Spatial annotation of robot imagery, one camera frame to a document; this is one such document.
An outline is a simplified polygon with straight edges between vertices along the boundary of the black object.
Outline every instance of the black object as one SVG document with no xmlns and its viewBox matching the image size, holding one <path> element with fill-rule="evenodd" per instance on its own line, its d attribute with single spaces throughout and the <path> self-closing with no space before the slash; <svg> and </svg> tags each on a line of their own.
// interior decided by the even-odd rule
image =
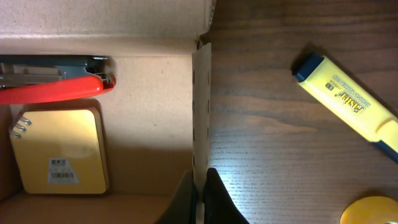
<svg viewBox="0 0 398 224">
<path fill-rule="evenodd" d="M 311 75 L 318 65 L 321 64 L 322 61 L 322 56 L 317 53 L 311 54 L 297 70 L 293 70 L 293 76 L 298 80 L 298 82 L 304 81 Z"/>
<path fill-rule="evenodd" d="M 193 184 L 193 173 L 187 171 L 168 209 L 156 221 L 156 224 L 195 224 L 197 190 Z M 223 181 L 214 168 L 207 170 L 204 191 L 205 223 L 249 224 L 235 207 Z"/>
<path fill-rule="evenodd" d="M 382 151 L 386 156 L 390 157 L 394 162 L 398 164 L 398 153 L 388 146 L 384 141 L 380 140 L 378 142 L 372 142 L 373 146 L 376 146 L 380 151 Z"/>
</svg>

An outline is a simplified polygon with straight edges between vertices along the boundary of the stapler handle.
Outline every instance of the stapler handle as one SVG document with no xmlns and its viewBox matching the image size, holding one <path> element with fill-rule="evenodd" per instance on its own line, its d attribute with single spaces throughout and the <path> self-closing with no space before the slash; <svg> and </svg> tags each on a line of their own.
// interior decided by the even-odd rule
<svg viewBox="0 0 398 224">
<path fill-rule="evenodd" d="M 99 95 L 109 91 L 112 87 L 113 86 L 104 88 L 103 81 L 99 77 L 89 75 L 56 82 L 1 90 L 0 105 L 73 100 Z"/>
</svg>

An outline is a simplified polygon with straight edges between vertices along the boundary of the wooden table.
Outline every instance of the wooden table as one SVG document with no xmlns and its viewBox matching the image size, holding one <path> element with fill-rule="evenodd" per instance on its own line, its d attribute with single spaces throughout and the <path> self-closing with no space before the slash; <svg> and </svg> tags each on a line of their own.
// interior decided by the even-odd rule
<svg viewBox="0 0 398 224">
<path fill-rule="evenodd" d="M 364 195 L 398 199 L 398 165 L 297 85 L 311 42 L 398 112 L 398 1 L 218 0 L 211 161 L 250 223 L 339 223 Z"/>
</svg>

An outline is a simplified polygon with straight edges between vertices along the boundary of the blue cap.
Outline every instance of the blue cap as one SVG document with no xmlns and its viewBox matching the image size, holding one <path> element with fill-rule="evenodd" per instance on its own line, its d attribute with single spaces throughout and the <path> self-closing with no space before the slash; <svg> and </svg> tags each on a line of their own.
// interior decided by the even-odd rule
<svg viewBox="0 0 398 224">
<path fill-rule="evenodd" d="M 311 54 L 304 63 L 299 66 L 299 69 L 293 71 L 293 76 L 298 80 L 298 82 L 302 82 L 311 75 L 311 73 L 318 67 L 319 64 L 323 61 L 323 57 L 318 55 L 317 53 Z"/>
</svg>

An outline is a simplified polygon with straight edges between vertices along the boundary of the barcode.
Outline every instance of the barcode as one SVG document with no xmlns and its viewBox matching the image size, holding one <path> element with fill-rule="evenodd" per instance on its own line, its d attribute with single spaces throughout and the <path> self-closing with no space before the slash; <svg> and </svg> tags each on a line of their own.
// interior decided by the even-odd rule
<svg viewBox="0 0 398 224">
<path fill-rule="evenodd" d="M 52 178 L 73 178 L 73 173 L 71 172 L 53 172 L 51 173 Z"/>
</svg>

